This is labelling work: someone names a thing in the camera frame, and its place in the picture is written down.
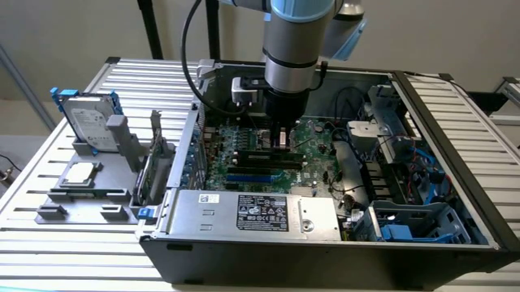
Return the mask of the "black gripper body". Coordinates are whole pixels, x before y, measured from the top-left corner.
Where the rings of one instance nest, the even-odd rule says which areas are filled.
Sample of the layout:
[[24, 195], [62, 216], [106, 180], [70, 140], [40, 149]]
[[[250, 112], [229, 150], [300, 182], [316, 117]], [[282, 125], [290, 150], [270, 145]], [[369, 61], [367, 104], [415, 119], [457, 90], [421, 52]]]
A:
[[294, 122], [306, 111], [310, 90], [286, 93], [274, 89], [263, 91], [264, 112], [272, 122]]

